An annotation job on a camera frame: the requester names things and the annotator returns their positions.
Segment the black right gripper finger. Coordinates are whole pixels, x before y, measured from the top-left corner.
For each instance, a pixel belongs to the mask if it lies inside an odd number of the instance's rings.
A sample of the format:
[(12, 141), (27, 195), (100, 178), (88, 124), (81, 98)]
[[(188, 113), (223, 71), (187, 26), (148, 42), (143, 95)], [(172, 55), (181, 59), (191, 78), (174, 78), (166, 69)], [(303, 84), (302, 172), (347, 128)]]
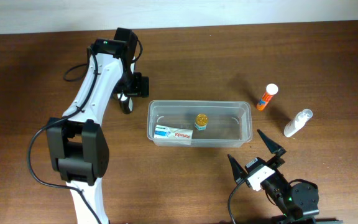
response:
[(231, 165), (235, 183), (240, 184), (241, 182), (244, 182), (248, 176), (248, 173), (242, 168), (242, 166), (234, 157), (232, 157), (230, 154), (228, 154), (227, 157)]
[(282, 156), (286, 153), (284, 147), (271, 140), (260, 129), (258, 129), (257, 132), (271, 154), (275, 154), (276, 156)]

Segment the white Panadol medicine box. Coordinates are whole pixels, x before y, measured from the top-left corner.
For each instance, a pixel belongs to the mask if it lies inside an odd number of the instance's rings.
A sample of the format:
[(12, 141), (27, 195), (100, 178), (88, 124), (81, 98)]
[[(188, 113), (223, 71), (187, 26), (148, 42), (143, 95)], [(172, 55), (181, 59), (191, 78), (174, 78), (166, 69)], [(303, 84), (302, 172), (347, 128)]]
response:
[(168, 126), (156, 125), (154, 139), (169, 140), (174, 144), (190, 145), (193, 131), (190, 129), (178, 129)]

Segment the gold lid balm jar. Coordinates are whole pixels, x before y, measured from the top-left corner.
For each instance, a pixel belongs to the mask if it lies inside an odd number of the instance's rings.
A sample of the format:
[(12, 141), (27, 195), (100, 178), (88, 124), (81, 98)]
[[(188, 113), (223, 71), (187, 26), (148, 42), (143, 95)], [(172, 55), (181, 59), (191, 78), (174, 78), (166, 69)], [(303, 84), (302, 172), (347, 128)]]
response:
[(198, 114), (195, 118), (195, 128), (198, 131), (205, 130), (208, 125), (208, 116), (206, 114)]

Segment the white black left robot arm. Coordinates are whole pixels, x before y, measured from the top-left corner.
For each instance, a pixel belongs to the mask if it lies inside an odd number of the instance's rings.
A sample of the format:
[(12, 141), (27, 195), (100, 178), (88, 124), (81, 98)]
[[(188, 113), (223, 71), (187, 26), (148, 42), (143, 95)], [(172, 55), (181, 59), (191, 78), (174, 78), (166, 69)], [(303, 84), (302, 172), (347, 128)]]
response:
[(135, 71), (142, 51), (130, 29), (118, 28), (113, 39), (96, 39), (87, 49), (85, 79), (75, 99), (61, 118), (47, 123), (52, 168), (71, 192), (78, 223), (109, 223), (102, 190), (109, 164), (103, 116), (112, 98), (130, 114), (134, 97), (149, 96), (148, 77)]

